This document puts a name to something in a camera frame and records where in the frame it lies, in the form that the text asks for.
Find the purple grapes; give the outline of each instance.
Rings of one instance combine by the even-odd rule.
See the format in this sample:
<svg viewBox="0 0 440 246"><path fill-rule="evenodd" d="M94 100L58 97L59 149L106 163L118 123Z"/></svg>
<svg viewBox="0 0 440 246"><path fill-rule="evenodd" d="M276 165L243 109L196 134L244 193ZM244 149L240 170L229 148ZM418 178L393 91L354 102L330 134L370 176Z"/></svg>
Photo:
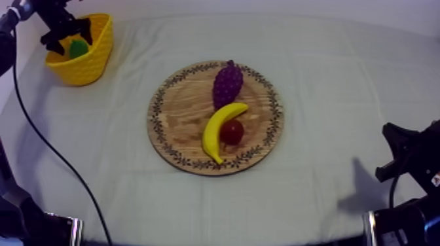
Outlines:
<svg viewBox="0 0 440 246"><path fill-rule="evenodd" d="M227 62L214 80L212 98L215 110L232 103L243 86L243 73L234 61Z"/></svg>

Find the toy fruit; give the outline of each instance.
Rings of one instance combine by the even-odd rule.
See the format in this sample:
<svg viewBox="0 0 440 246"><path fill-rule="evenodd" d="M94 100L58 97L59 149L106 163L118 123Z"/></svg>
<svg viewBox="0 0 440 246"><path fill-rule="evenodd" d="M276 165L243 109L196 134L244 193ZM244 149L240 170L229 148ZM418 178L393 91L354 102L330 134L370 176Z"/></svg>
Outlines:
<svg viewBox="0 0 440 246"><path fill-rule="evenodd" d="M245 103L231 103L214 113L206 124L202 137L204 152L211 156L217 164L222 164L223 159L219 156L219 133L220 128L228 120L242 114L248 109Z"/></svg>
<svg viewBox="0 0 440 246"><path fill-rule="evenodd" d="M243 73L240 68L234 65L234 61L227 62L214 80L212 98L215 110L232 103L240 93L243 86Z"/></svg>
<svg viewBox="0 0 440 246"><path fill-rule="evenodd" d="M82 40L74 40L70 44L69 57L70 59L78 58L88 52L87 43Z"/></svg>
<svg viewBox="0 0 440 246"><path fill-rule="evenodd" d="M220 140L227 145L238 145L243 135L244 127L238 120L228 120L221 126Z"/></svg>

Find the wooden plate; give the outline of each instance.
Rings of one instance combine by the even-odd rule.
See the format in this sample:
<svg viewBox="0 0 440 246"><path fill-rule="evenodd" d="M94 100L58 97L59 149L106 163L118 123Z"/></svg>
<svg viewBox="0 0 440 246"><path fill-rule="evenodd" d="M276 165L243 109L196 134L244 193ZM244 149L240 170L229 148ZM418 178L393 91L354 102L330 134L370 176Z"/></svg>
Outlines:
<svg viewBox="0 0 440 246"><path fill-rule="evenodd" d="M278 141L284 115L273 85L255 70L238 64L244 85L235 102L249 109L237 119L245 134L238 146L220 145L223 164L202 149L202 134L214 113L212 88L225 61L205 61L185 67L165 80L148 109L148 133L157 152L174 167L208 176L243 171L262 160Z"/></svg>

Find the white wall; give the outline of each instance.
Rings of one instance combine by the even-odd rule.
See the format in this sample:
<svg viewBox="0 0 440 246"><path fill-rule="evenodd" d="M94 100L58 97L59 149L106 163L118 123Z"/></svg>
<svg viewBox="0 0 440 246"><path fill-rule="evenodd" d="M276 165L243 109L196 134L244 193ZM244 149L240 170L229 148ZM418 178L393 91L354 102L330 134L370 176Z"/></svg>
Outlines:
<svg viewBox="0 0 440 246"><path fill-rule="evenodd" d="M108 12L115 20L224 12L302 14L440 36L439 0L74 0L69 10Z"/></svg>

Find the yellow banana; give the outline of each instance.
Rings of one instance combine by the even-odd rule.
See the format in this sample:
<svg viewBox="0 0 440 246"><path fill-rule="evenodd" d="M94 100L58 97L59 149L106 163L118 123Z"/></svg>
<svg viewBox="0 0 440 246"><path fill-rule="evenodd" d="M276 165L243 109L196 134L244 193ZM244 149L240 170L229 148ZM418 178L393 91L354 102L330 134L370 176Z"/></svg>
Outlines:
<svg viewBox="0 0 440 246"><path fill-rule="evenodd" d="M219 134L221 126L226 121L237 117L247 109L248 105L245 103L230 103L217 110L206 124L202 139L203 150L208 156L211 156L217 164L223 163L223 159L219 156Z"/></svg>

